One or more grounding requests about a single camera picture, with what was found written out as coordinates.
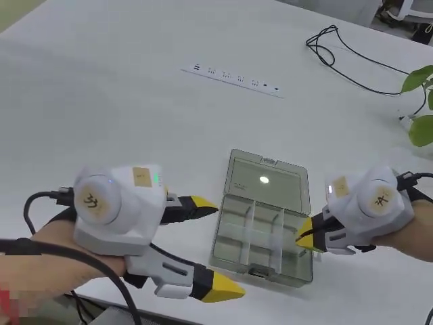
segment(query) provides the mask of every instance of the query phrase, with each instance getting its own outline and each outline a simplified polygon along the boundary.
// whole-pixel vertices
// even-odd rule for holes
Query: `power outlet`
[[[281,96],[281,90],[279,87],[272,86],[264,81],[260,81],[259,79],[245,77],[242,74],[236,74],[226,70],[219,70],[210,66],[203,66],[201,64],[194,64],[189,68],[182,69],[182,71],[194,73],[199,76],[214,80],[219,80],[224,83],[229,83],[231,85],[236,85],[246,89],[251,89],[258,91],[259,93],[266,93],[267,95],[283,98]]]

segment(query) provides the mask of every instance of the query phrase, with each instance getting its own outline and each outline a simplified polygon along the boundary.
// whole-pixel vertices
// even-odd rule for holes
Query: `green plant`
[[[424,66],[409,74],[403,83],[401,93],[424,87],[427,91],[428,108],[433,110],[433,66]],[[433,115],[415,116],[409,130],[409,139],[417,147],[433,142]]]

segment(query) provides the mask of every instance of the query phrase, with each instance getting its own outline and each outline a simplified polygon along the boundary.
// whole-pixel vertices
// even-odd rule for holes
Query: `black wire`
[[[86,303],[88,303],[88,304],[90,304],[90,305],[92,305],[92,306],[94,306],[94,307],[96,307],[96,308],[98,308],[98,309],[100,309],[100,310],[106,310],[107,309],[107,307],[104,307],[103,305],[100,305],[99,303],[96,303],[95,301],[93,301],[93,300],[90,300],[90,299],[87,299],[87,298],[84,298],[84,297],[80,297],[80,300],[81,301],[85,301]]]
[[[57,192],[38,192],[27,199],[26,203],[24,204],[23,216],[32,235],[36,234],[35,227],[29,216],[30,206],[32,205],[33,201],[38,198],[56,198],[57,195]],[[84,319],[81,310],[83,310],[87,317],[89,317],[91,320],[94,320],[95,316],[93,316],[93,314],[84,306],[83,302],[80,301],[80,297],[75,293],[75,291],[71,290],[70,293],[75,299],[76,312],[78,313],[81,322],[84,323],[84,325],[87,325],[87,322]]]
[[[95,316],[86,308],[86,306],[84,306],[83,302],[80,300],[80,297],[75,293],[75,291],[71,290],[70,293],[75,299],[76,312],[78,313],[78,315],[80,315],[81,309],[82,309],[88,318],[90,318],[91,320],[94,320]]]
[[[78,251],[73,248],[55,245],[55,244],[48,244],[46,242],[38,242],[36,240],[33,241],[33,243],[35,244],[35,248],[41,254],[55,255],[59,257],[74,259],[76,261],[87,264],[97,269],[102,274],[107,276],[117,286],[123,298],[125,299],[129,308],[129,312],[131,313],[131,316],[133,318],[134,324],[141,325],[140,315],[137,306],[135,306],[134,300],[131,294],[129,293],[128,288],[124,285],[122,280],[108,265],[106,265],[105,263],[101,262],[99,259],[96,259],[91,255],[88,255],[84,252]],[[0,252],[6,252],[9,249],[13,248],[15,245],[16,245],[15,240],[0,239]]]
[[[75,299],[75,308],[76,308],[76,312],[78,314],[78,317],[80,318],[80,321],[83,323],[83,325],[88,325],[86,319],[84,319],[84,316],[81,313],[81,309],[80,309],[80,299]]]
[[[27,223],[27,226],[30,229],[32,235],[36,234],[36,230],[32,221],[30,220],[30,217],[28,216],[28,212],[30,210],[30,206],[32,205],[33,201],[36,200],[37,198],[54,198],[54,196],[53,196],[53,192],[35,193],[31,197],[29,197],[26,203],[24,204],[24,212],[23,212],[24,220]]]
[[[394,92],[394,93],[393,93],[393,92],[379,91],[379,90],[376,90],[376,89],[372,89],[372,88],[370,88],[370,87],[368,87],[368,86],[363,85],[362,83],[359,83],[358,81],[355,81],[354,79],[348,77],[348,76],[345,75],[344,73],[342,73],[342,72],[340,72],[339,70],[335,69],[335,68],[334,68],[334,64],[336,63],[336,57],[335,57],[335,55],[334,55],[334,54],[332,53],[332,51],[331,51],[330,49],[328,49],[327,47],[324,47],[324,46],[322,46],[322,45],[319,45],[319,39],[320,39],[323,35],[326,35],[326,34],[329,34],[329,33],[336,33],[338,39],[340,40],[340,42],[341,42],[341,43],[342,43],[342,44],[343,44],[343,45],[344,45],[344,46],[345,46],[349,51],[351,51],[351,52],[353,52],[354,54],[356,54],[356,55],[362,57],[363,59],[366,59],[367,61],[373,62],[373,63],[375,63],[375,64],[379,64],[380,66],[384,66],[384,67],[389,68],[389,69],[391,69],[391,70],[394,70],[394,71],[397,71],[397,72],[403,73],[403,74],[405,74],[405,75],[409,75],[408,72],[405,72],[405,71],[403,71],[403,70],[397,69],[397,68],[395,68],[395,67],[393,67],[393,66],[389,66],[389,65],[387,65],[387,64],[385,64],[385,63],[382,63],[382,62],[379,62],[379,61],[373,60],[373,59],[368,58],[367,56],[364,56],[364,55],[360,54],[359,52],[355,51],[353,48],[351,48],[349,45],[347,45],[347,44],[342,40],[342,38],[341,38],[341,36],[340,36],[340,33],[338,32],[338,27],[337,27],[336,25],[331,25],[331,26],[329,26],[329,27],[327,27],[327,28],[324,28],[323,30],[321,30],[321,31],[319,32],[319,34],[314,35],[314,36],[310,37],[309,39],[307,39],[307,40],[305,41],[305,45],[306,45],[306,46],[307,46],[311,51],[313,51],[313,53],[314,53],[314,54],[319,58],[319,60],[320,60],[323,64],[325,64],[328,68],[331,68],[333,71],[335,71],[336,73],[338,73],[338,74],[339,74],[340,76],[342,76],[343,78],[345,78],[345,79],[351,81],[351,82],[354,83],[355,85],[358,85],[358,86],[360,86],[361,88],[366,89],[366,90],[368,90],[368,91],[371,91],[371,92],[373,92],[373,93],[378,93],[378,94],[380,94],[380,95],[400,95],[400,94],[401,94],[400,91],[399,91],[399,92]],[[323,57],[323,55],[321,55],[321,54],[319,53],[319,49],[322,49],[322,50],[326,51],[326,52],[331,56],[331,62],[328,62],[328,61]],[[422,89],[424,90],[424,102],[423,102],[423,104],[421,105],[421,107],[420,107],[418,110],[416,110],[415,113],[413,113],[413,115],[417,114],[417,113],[418,113],[418,112],[419,112],[419,111],[424,107],[424,105],[426,104],[426,101],[427,101],[427,93],[426,93],[426,89],[425,89],[424,86],[422,87]]]
[[[429,178],[433,178],[433,173],[416,173],[415,175],[413,175],[416,177],[416,179],[420,179],[422,177],[429,177]]]
[[[432,322],[432,318],[433,318],[433,308],[430,310],[430,313],[428,313],[426,323],[424,325],[430,325],[430,323]]]

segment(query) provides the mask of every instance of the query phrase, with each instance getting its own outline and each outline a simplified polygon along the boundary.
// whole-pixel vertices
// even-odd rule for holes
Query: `label sticker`
[[[371,210],[376,213],[386,212],[390,201],[394,197],[394,192],[388,186],[379,186],[375,195],[370,201]]]
[[[78,201],[96,219],[103,218],[110,210],[108,203],[92,190],[90,186],[85,186],[83,188],[81,193],[78,195]]]
[[[142,188],[151,188],[152,179],[150,178],[150,170],[143,167],[133,167],[134,185]]]
[[[345,176],[342,176],[332,182],[334,191],[337,198],[342,198],[343,196],[349,195],[349,187],[347,186],[347,181]]]

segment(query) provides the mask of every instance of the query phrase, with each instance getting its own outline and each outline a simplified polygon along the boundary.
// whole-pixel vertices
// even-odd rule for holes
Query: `plastic storage box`
[[[299,288],[313,254],[295,235],[310,213],[306,169],[232,150],[210,264]]]

